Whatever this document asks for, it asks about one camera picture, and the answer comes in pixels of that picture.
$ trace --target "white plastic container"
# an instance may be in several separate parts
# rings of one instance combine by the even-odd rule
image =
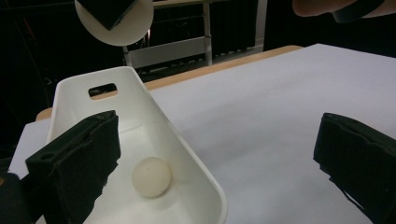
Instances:
[[[93,100],[89,89],[115,84],[117,95]],[[223,190],[157,106],[131,67],[70,77],[58,84],[47,143],[86,117],[116,110],[121,157],[85,223],[222,224]],[[133,187],[132,171],[146,157],[166,161],[172,182],[164,195],[145,198]]]

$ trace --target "white round object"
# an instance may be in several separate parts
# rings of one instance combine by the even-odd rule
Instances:
[[[116,27],[107,30],[78,0],[75,0],[75,5],[78,17],[88,32],[113,46],[128,46],[139,41],[148,32],[154,17],[152,0],[138,0]]]
[[[145,197],[156,197],[164,193],[171,179],[168,164],[156,157],[143,159],[132,172],[134,188]]]

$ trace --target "black strap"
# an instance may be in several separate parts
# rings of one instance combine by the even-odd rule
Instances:
[[[346,23],[360,19],[378,8],[385,0],[358,0],[332,13],[335,21]]]

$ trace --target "handle hole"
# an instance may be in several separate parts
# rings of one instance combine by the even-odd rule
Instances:
[[[118,93],[117,86],[114,83],[90,88],[88,90],[88,94],[93,100],[101,100],[110,96],[117,95],[117,93]]]

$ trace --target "ping pong ball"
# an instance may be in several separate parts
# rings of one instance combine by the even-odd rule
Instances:
[[[132,172],[134,188],[145,197],[163,194],[171,183],[168,164],[156,157],[148,157],[139,162]]]

